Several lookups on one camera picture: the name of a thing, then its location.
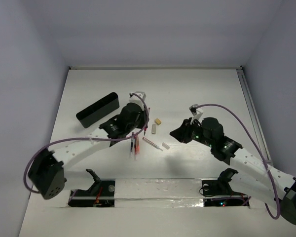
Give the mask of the red gel pen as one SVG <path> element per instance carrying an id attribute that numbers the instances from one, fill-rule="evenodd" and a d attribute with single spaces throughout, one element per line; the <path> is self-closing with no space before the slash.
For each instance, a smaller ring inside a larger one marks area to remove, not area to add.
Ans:
<path id="1" fill-rule="evenodd" d="M 147 129 L 148 129 L 148 122 L 149 122 L 149 114 L 150 114 L 150 107 L 148 107 L 147 113 L 146 113 L 146 121 L 145 121 L 145 128 L 144 128 L 144 134 L 143 136 L 145 137 Z"/>

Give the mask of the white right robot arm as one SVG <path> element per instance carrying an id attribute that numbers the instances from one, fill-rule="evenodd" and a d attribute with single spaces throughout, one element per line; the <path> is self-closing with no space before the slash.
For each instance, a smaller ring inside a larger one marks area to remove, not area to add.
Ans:
<path id="1" fill-rule="evenodd" d="M 232 190 L 279 208 L 280 215 L 296 225 L 296 177 L 286 174 L 249 153 L 241 144 L 225 136 L 223 126 L 215 118 L 201 122 L 184 119 L 170 136 L 181 143 L 199 142 L 210 147 L 211 154 L 238 173 L 235 178 L 223 177 L 217 181 L 221 193 Z"/>

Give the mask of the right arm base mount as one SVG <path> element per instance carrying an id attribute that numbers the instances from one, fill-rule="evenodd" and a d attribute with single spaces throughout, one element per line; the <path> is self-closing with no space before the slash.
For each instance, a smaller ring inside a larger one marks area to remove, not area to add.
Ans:
<path id="1" fill-rule="evenodd" d="M 204 197 L 205 207 L 250 206 L 250 198 L 233 191 L 229 185 L 237 173 L 238 171 L 227 168 L 217 179 L 202 180 L 199 193 Z"/>

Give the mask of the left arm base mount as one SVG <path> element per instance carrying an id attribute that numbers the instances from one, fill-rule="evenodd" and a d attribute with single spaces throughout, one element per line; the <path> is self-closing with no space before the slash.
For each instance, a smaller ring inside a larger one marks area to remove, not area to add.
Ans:
<path id="1" fill-rule="evenodd" d="M 86 169 L 93 179 L 92 185 L 85 190 L 77 189 L 70 192 L 70 207 L 114 207 L 115 179 L 102 180 L 92 170 Z"/>

